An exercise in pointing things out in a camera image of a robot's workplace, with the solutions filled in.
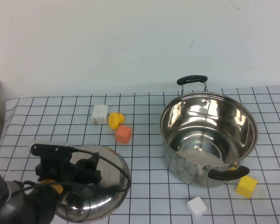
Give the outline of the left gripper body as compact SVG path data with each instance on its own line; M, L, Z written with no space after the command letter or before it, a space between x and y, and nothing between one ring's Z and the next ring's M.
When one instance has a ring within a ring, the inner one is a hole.
M64 157L41 156L40 163L35 167L38 182L53 180L56 182L73 182L78 171L70 162L72 155Z

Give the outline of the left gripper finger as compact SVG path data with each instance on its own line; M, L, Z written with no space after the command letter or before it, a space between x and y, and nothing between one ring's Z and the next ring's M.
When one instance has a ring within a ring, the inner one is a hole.
M96 152L90 157L90 169L97 169L99 153Z
M76 175L76 182L82 184L99 184L102 180L101 172L96 170L92 172L91 170L78 171Z

